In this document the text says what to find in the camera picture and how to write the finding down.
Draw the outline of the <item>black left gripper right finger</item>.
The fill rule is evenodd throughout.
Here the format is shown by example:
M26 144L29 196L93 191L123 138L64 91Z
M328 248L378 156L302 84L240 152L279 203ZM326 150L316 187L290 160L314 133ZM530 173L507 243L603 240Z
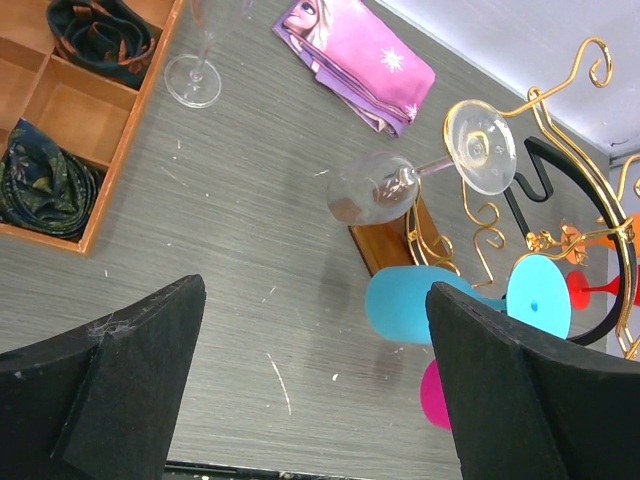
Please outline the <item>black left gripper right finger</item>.
M437 282L432 344L465 479L636 479L639 365Z

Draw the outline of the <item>clear tall wine glass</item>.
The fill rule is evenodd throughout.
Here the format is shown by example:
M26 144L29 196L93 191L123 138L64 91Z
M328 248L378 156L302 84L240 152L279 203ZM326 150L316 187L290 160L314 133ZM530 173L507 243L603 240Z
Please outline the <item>clear tall wine glass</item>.
M190 5L195 26L201 33L199 51L196 55L172 58L165 67L164 81L179 103L204 109L213 105L221 93L220 74L208 55L248 15L253 1L193 0Z

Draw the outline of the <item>gold wire wine glass rack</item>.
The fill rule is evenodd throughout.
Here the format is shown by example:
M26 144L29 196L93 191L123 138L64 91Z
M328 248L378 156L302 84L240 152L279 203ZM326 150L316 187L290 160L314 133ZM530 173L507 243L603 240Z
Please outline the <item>gold wire wine glass rack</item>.
M639 338L631 316L639 299L639 221L624 211L622 186L612 186L590 155L553 119L548 101L557 87L533 86L525 102L496 108L511 129L517 167L512 183L494 196L463 184L453 168L422 180L420 196L401 217L378 225L348 226L371 278L394 266L436 266L467 280L480 294L505 287L516 264L540 254L566 276L582 272L592 246L617 256L620 286L595 324L567 339L588 346L614 335L634 360Z

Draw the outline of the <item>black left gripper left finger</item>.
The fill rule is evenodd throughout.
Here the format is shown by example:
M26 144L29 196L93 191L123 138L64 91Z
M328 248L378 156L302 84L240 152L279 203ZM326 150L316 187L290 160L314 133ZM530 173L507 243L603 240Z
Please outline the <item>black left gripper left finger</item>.
M205 302L188 275L2 353L2 478L161 478Z

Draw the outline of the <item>red wine glass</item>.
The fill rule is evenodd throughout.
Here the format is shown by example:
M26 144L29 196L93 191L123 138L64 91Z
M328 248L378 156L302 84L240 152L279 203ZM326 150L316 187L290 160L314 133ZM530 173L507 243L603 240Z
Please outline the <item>red wine glass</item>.
M566 276L570 302L573 308L585 310L591 302L592 293L609 293L616 295L620 286L620 276L617 275L605 285L590 285L586 276L578 270L571 271Z

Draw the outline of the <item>wooden compartment tray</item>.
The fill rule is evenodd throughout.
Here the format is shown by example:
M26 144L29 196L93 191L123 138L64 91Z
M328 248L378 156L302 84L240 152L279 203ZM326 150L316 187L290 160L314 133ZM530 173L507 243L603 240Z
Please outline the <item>wooden compartment tray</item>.
M131 1L128 5L150 25L158 40L138 89L91 73L58 55L46 21L47 2L2 2L1 138L6 140L17 121L25 118L105 175L78 238L64 240L9 224L2 224L2 235L83 255L92 252L186 4Z

